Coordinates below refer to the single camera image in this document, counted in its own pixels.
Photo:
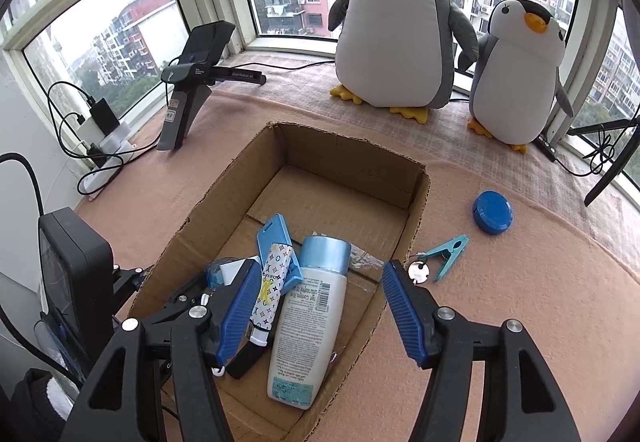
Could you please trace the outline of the small blue glass bottle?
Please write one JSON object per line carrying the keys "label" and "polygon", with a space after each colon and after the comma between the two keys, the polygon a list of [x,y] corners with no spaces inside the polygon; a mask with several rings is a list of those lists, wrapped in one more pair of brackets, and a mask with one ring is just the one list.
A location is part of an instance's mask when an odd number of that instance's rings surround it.
{"label": "small blue glass bottle", "polygon": [[205,280],[206,280],[206,287],[208,289],[215,289],[219,286],[224,286],[221,285],[218,277],[218,269],[219,266],[222,265],[223,263],[226,263],[228,261],[233,261],[235,260],[234,258],[231,257],[224,257],[224,258],[220,258],[217,260],[214,260],[212,262],[209,262],[209,264],[206,266],[204,273],[205,273]]}

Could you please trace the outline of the black cylinder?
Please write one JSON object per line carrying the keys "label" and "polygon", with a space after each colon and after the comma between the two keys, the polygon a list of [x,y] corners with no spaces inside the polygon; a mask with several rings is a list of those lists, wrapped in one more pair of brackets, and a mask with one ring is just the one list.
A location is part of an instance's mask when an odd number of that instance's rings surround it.
{"label": "black cylinder", "polygon": [[226,366],[226,372],[234,379],[241,379],[254,364],[272,347],[274,334],[271,331],[253,329],[247,343]]}

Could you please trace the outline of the patterned white power bank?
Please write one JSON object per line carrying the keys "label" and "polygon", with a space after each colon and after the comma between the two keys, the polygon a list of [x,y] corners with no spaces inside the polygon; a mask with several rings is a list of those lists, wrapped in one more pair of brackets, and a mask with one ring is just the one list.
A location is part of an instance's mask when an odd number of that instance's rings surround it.
{"label": "patterned white power bank", "polygon": [[281,285],[274,284],[267,277],[262,275],[259,293],[256,299],[252,314],[250,314],[250,324],[253,329],[261,331],[271,331],[278,304],[281,297]]}

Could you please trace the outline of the blue phone stand plate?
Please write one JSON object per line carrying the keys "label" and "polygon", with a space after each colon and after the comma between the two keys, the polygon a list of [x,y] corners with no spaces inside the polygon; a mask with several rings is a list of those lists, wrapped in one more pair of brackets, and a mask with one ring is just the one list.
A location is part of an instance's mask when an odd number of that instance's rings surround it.
{"label": "blue phone stand plate", "polygon": [[303,274],[288,227],[281,214],[272,216],[256,235],[262,275],[281,285],[281,295],[303,282]]}

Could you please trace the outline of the white lotion bottle blue cap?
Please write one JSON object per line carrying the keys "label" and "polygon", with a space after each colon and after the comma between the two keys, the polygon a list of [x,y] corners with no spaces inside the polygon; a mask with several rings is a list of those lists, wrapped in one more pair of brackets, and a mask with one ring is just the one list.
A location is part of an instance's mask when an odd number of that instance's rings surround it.
{"label": "white lotion bottle blue cap", "polygon": [[323,235],[306,237],[298,263],[303,282],[286,293],[271,351],[270,399],[308,410],[314,403],[344,308],[352,247]]}

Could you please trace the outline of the key with ring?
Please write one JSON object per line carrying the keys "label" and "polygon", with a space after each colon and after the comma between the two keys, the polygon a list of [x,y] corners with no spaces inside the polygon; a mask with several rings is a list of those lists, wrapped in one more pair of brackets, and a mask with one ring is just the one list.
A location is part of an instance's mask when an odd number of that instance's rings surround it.
{"label": "key with ring", "polygon": [[427,258],[422,254],[412,257],[409,260],[407,273],[414,285],[426,283],[431,274],[431,270],[427,264]]}

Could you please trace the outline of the teal clothespin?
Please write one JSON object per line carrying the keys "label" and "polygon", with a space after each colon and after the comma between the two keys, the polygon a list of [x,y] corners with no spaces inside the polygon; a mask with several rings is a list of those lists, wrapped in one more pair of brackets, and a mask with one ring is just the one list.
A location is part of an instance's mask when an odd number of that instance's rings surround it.
{"label": "teal clothespin", "polygon": [[416,255],[416,262],[421,263],[426,267],[431,259],[437,258],[442,263],[439,269],[435,272],[434,281],[439,282],[452,268],[454,262],[462,255],[466,245],[469,243],[469,238],[466,235],[459,235],[453,239],[442,243],[436,247],[423,251]]}

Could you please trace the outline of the blue round tin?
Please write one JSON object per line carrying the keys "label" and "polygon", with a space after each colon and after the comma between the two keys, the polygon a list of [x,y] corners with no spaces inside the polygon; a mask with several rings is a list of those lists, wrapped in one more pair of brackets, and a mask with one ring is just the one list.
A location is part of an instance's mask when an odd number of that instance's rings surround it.
{"label": "blue round tin", "polygon": [[477,196],[472,206],[475,223],[487,234],[506,232],[513,222],[510,202],[496,191],[484,191]]}

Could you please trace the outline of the white usb wall charger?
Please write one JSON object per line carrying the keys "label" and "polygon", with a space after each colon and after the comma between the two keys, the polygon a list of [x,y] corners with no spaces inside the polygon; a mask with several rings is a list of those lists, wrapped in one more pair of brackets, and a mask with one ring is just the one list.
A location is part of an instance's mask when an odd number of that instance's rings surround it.
{"label": "white usb wall charger", "polygon": [[256,268],[258,272],[262,272],[262,265],[256,257],[228,261],[219,266],[218,280],[220,284],[224,286],[231,285],[244,266],[248,266],[250,269]]}

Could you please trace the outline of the white power strip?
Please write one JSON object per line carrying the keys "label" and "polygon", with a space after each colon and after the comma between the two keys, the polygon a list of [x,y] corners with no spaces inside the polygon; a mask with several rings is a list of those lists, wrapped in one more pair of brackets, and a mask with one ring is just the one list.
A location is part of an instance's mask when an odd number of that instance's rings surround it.
{"label": "white power strip", "polygon": [[134,157],[134,146],[128,141],[131,130],[127,123],[119,123],[107,135],[89,117],[79,126],[78,135],[89,148],[86,155],[96,168],[79,180],[77,189],[80,195],[93,199]]}

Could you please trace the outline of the black power adapter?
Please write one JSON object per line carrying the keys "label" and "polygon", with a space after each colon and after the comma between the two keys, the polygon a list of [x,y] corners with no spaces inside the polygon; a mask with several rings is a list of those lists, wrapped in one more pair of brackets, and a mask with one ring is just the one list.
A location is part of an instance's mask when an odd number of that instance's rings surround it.
{"label": "black power adapter", "polygon": [[104,136],[111,135],[120,125],[118,117],[104,98],[94,101],[89,111]]}

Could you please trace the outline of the pink table blanket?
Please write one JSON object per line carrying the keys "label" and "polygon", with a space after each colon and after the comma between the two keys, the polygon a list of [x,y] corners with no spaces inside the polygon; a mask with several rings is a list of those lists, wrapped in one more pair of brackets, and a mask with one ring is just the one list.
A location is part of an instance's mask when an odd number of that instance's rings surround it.
{"label": "pink table blanket", "polygon": [[[510,201],[506,233],[485,234],[472,204]],[[160,265],[134,298],[145,318],[218,257],[257,254],[258,225],[285,217],[388,260],[470,239],[424,286],[469,321],[518,319],[558,382],[582,441],[606,441],[639,391],[639,270],[581,229],[458,164],[375,131],[215,90],[174,153],[153,150],[77,208],[123,267]],[[241,380],[215,379],[241,441],[407,441],[430,373],[406,355],[380,276],[349,273],[338,359],[303,412],[268,398],[270,352]]]}

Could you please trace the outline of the checkered beige cloth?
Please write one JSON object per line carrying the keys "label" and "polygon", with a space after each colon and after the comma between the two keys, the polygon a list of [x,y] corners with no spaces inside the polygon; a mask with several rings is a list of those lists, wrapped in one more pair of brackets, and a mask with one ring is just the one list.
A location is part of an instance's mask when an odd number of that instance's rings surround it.
{"label": "checkered beige cloth", "polygon": [[520,154],[496,140],[474,135],[466,128],[469,111],[460,95],[442,110],[428,113],[427,123],[420,125],[386,109],[366,103],[356,106],[330,96],[330,89],[337,84],[334,66],[320,59],[244,52],[230,62],[264,70],[267,83],[223,82],[214,88],[216,92],[344,121],[456,163],[548,208],[611,251],[632,272],[639,271],[639,207],[615,185],[585,205],[584,197],[597,178],[578,178],[586,167],[570,151],[562,149],[559,161],[553,163],[536,147]]}

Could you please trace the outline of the black handheld gripper on stand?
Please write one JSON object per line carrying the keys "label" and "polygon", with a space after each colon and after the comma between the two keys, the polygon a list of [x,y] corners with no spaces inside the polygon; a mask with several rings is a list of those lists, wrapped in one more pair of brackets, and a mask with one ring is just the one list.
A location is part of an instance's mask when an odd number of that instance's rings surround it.
{"label": "black handheld gripper on stand", "polygon": [[158,150],[175,151],[182,147],[196,115],[216,83],[232,80],[259,86],[266,84],[267,78],[261,72],[218,65],[234,30],[235,25],[224,20],[196,26],[178,63],[163,69],[160,80],[174,86],[174,90],[167,103],[156,146]]}

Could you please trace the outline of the black tripod stand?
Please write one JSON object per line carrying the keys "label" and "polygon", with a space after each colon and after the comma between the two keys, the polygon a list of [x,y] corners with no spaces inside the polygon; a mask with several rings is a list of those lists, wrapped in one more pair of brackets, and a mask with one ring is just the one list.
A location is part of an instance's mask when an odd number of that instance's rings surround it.
{"label": "black tripod stand", "polygon": [[[623,140],[624,133],[631,131],[620,153],[615,154],[616,145]],[[568,129],[568,136],[597,135],[598,142],[594,150],[587,155],[590,161],[595,162],[591,175],[602,173],[604,165],[610,164],[610,168],[601,176],[600,181],[587,193],[584,198],[585,207],[588,207],[612,182],[623,173],[626,165],[639,149],[639,116],[631,118],[614,119],[603,123],[572,127]]]}

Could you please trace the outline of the small plush penguin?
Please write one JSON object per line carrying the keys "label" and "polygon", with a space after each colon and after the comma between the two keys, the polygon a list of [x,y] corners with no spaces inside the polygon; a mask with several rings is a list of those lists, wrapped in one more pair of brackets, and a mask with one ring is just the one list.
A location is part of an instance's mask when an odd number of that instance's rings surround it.
{"label": "small plush penguin", "polygon": [[466,127],[524,154],[546,126],[552,106],[574,115],[560,78],[565,37],[551,12],[533,0],[502,0],[478,39],[478,57],[458,55],[473,69]]}

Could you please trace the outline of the large plush penguin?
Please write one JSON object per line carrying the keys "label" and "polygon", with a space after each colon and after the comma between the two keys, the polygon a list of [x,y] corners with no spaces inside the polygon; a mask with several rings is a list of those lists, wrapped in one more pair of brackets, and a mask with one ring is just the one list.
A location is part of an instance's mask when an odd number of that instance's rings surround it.
{"label": "large plush penguin", "polygon": [[420,124],[449,102],[454,73],[480,56],[454,0],[336,0],[328,28],[340,33],[331,96]]}

